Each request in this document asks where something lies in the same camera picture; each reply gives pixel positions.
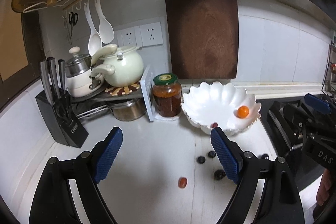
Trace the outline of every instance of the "pot lid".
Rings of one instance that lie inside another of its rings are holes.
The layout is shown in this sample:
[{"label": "pot lid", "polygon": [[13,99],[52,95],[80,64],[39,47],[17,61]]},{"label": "pot lid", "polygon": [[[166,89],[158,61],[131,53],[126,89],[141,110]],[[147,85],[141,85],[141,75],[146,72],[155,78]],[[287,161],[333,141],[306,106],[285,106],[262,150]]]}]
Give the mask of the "pot lid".
[{"label": "pot lid", "polygon": [[123,46],[123,47],[117,48],[117,51],[114,54],[104,55],[102,58],[117,56],[118,54],[125,54],[127,52],[136,51],[138,48],[139,47],[137,46]]},{"label": "pot lid", "polygon": [[79,63],[82,63],[87,58],[91,58],[89,54],[79,54],[81,48],[80,47],[72,47],[69,50],[69,53],[73,55],[66,63],[65,67],[73,66]]}]

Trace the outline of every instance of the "red cherry tomato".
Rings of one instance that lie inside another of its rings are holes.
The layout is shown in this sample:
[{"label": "red cherry tomato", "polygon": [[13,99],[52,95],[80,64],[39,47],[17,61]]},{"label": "red cherry tomato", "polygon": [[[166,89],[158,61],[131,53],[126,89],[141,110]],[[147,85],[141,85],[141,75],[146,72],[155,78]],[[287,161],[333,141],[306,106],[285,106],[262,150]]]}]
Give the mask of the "red cherry tomato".
[{"label": "red cherry tomato", "polygon": [[178,180],[178,186],[182,189],[187,186],[187,183],[188,183],[187,178],[179,178]]}]

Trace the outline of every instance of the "blue gripper pad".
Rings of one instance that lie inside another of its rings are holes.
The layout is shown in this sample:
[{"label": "blue gripper pad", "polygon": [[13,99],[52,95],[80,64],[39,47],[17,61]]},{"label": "blue gripper pad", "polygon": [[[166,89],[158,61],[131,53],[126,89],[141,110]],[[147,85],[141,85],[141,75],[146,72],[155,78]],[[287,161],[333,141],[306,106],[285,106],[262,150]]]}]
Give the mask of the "blue gripper pad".
[{"label": "blue gripper pad", "polygon": [[322,114],[331,113],[331,109],[328,102],[325,102],[322,99],[311,95],[310,93],[305,95],[304,102]]},{"label": "blue gripper pad", "polygon": [[123,132],[120,128],[117,129],[113,138],[109,141],[105,151],[101,154],[96,164],[96,172],[94,180],[98,184],[101,180],[106,179],[110,171],[112,163],[116,158],[118,151],[123,143]]},{"label": "blue gripper pad", "polygon": [[243,160],[238,151],[233,151],[230,140],[226,137],[221,128],[217,127],[211,131],[211,144],[223,166],[228,179],[235,184],[240,181],[239,172],[243,166]]}]

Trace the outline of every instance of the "electrical outlet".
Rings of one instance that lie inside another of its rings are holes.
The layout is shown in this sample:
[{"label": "electrical outlet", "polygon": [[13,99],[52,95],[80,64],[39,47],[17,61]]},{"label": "electrical outlet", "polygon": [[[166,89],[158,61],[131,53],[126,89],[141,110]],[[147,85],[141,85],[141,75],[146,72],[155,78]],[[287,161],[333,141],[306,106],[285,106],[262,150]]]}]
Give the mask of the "electrical outlet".
[{"label": "electrical outlet", "polygon": [[121,30],[121,37],[124,46],[136,46],[137,40],[135,38],[134,27]]},{"label": "electrical outlet", "polygon": [[160,22],[141,25],[140,33],[144,47],[163,44]]}]

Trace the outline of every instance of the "white spoon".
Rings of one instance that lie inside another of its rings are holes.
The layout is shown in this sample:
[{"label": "white spoon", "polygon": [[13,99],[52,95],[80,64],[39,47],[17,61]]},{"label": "white spoon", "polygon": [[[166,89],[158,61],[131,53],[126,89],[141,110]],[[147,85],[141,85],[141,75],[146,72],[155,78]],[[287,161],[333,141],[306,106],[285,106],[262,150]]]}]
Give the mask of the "white spoon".
[{"label": "white spoon", "polygon": [[91,35],[89,38],[89,54],[93,56],[96,51],[98,51],[101,48],[101,38],[99,33],[97,32],[95,25],[93,24],[91,14],[90,14],[90,6],[88,2],[84,3],[84,11],[86,20],[89,23],[90,29],[91,29]]},{"label": "white spoon", "polygon": [[94,0],[94,4],[96,6],[97,14],[100,20],[99,24],[99,34],[101,40],[104,44],[109,44],[112,42],[114,38],[114,31],[110,22],[106,20],[106,17],[103,15],[103,11],[100,6],[100,0]]}]

